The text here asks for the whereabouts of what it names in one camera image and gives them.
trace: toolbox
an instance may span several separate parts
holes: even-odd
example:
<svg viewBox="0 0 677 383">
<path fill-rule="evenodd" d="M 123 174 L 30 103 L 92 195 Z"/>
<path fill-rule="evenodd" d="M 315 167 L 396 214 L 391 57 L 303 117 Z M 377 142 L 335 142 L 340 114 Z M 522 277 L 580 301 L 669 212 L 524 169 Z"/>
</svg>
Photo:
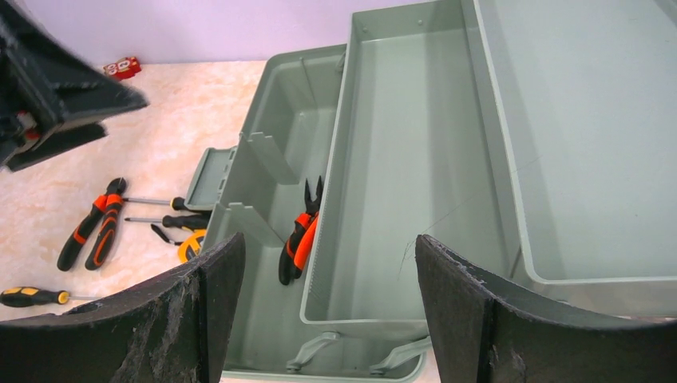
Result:
<svg viewBox="0 0 677 383">
<path fill-rule="evenodd" d="M 360 12 L 347 45 L 267 63 L 239 144 L 205 152 L 187 198 L 213 205 L 203 248 L 245 235 L 224 376 L 415 380 L 430 349 L 420 234 L 550 299 L 677 312 L 675 20 L 628 2 L 646 16 L 628 28 L 586 6 L 609 10 L 447 0 Z M 320 176 L 309 264 L 283 286 L 280 251 Z"/>
</svg>

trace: red object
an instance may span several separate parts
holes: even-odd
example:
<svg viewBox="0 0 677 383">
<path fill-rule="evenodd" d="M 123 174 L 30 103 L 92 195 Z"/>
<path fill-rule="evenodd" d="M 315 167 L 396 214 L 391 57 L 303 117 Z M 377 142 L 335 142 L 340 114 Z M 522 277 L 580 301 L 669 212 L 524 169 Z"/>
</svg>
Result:
<svg viewBox="0 0 677 383">
<path fill-rule="evenodd" d="M 104 67 L 104 73 L 118 80 L 134 77 L 141 71 L 141 64 L 136 57 L 125 57 Z"/>
</svg>

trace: table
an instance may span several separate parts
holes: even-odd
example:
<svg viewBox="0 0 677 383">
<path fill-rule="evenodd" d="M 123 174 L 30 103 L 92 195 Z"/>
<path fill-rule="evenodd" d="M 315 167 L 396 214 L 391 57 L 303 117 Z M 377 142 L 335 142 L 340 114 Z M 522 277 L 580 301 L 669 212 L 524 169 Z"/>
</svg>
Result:
<svg viewBox="0 0 677 383">
<path fill-rule="evenodd" d="M 105 191 L 110 180 L 128 181 L 126 196 L 185 196 L 206 148 L 237 145 L 265 61 L 144 65 L 125 84 L 145 94 L 150 106 L 105 121 L 109 136 L 17 173 L 0 172 L 0 289 L 36 286 L 73 295 L 104 297 L 180 264 L 176 247 L 144 223 L 124 222 L 105 265 L 84 263 L 90 238 L 73 269 L 56 268 L 65 240 Z M 122 216 L 161 217 L 169 207 L 127 203 Z M 175 239 L 188 233 L 168 229 Z M 82 304 L 24 309 L 0 306 L 0 320 L 60 314 Z M 434 356 L 418 382 L 439 381 Z"/>
</svg>

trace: white wall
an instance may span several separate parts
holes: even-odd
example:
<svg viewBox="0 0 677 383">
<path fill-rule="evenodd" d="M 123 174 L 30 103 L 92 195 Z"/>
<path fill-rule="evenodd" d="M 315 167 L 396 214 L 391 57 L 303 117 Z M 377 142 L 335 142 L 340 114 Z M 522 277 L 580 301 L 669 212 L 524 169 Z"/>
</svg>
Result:
<svg viewBox="0 0 677 383">
<path fill-rule="evenodd" d="M 350 14 L 423 0 L 15 0 L 92 63 L 266 59 L 348 41 Z"/>
</svg>

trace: purple wall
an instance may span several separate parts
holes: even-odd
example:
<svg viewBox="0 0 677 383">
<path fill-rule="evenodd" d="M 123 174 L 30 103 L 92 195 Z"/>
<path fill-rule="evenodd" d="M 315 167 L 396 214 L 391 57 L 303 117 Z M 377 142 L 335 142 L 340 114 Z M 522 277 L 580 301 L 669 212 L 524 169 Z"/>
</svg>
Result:
<svg viewBox="0 0 677 383">
<path fill-rule="evenodd" d="M 422 0 L 23 0 L 92 63 L 258 60 L 348 41 L 350 15 Z"/>
</svg>

